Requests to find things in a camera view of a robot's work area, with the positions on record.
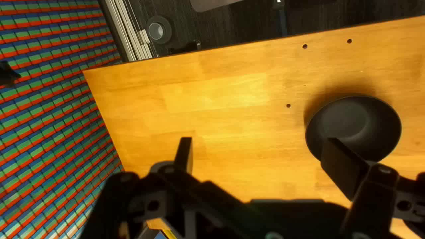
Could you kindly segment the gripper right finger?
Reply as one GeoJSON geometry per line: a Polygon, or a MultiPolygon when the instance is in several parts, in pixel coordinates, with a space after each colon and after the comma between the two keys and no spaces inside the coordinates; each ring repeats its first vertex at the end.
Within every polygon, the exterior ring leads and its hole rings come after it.
{"type": "Polygon", "coordinates": [[[400,239],[393,218],[425,239],[425,172],[416,179],[381,163],[369,164],[337,138],[324,141],[321,167],[352,203],[340,227],[345,239],[400,239]]]}

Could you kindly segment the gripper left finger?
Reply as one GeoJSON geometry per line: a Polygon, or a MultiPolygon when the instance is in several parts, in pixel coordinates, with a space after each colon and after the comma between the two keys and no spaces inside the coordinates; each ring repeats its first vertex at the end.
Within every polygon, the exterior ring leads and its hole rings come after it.
{"type": "Polygon", "coordinates": [[[147,176],[109,177],[80,239],[137,239],[143,225],[163,219],[183,239],[265,239],[263,217],[212,182],[190,174],[192,139],[180,139],[173,162],[154,165],[147,176]]]}

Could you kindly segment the black bowl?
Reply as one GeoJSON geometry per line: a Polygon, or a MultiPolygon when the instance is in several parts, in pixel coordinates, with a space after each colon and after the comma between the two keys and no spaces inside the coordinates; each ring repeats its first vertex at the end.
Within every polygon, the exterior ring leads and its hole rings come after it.
{"type": "Polygon", "coordinates": [[[318,109],[306,126],[311,154],[321,159],[323,144],[337,138],[362,159],[379,162],[398,145],[402,121],[387,102],[367,95],[338,98],[318,109]]]}

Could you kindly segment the grey caster wheel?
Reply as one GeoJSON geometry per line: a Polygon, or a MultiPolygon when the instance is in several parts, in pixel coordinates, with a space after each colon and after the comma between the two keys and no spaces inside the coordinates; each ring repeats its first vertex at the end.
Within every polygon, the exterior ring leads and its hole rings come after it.
{"type": "Polygon", "coordinates": [[[170,42],[173,29],[167,18],[155,15],[148,20],[146,32],[154,43],[165,45],[170,42]]]}

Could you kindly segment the black object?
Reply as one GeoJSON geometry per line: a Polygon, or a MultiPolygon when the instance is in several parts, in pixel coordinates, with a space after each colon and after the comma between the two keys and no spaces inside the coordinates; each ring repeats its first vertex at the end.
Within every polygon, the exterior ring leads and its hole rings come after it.
{"type": "Polygon", "coordinates": [[[15,72],[7,61],[0,61],[0,86],[14,87],[21,75],[15,72]]]}

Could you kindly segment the black bracket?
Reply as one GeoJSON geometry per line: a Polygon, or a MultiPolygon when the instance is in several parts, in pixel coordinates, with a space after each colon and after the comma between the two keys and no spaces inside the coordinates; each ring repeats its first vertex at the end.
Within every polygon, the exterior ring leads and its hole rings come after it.
{"type": "Polygon", "coordinates": [[[202,45],[199,40],[193,40],[182,47],[170,47],[167,49],[169,55],[181,54],[201,50],[202,45]]]}

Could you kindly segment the aluminium frame rail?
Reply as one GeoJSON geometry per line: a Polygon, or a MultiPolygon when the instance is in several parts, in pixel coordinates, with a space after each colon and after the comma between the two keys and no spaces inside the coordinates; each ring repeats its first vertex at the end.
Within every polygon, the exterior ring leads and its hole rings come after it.
{"type": "Polygon", "coordinates": [[[157,57],[153,42],[142,24],[142,16],[134,11],[135,0],[98,0],[118,52],[124,62],[157,57]]]}

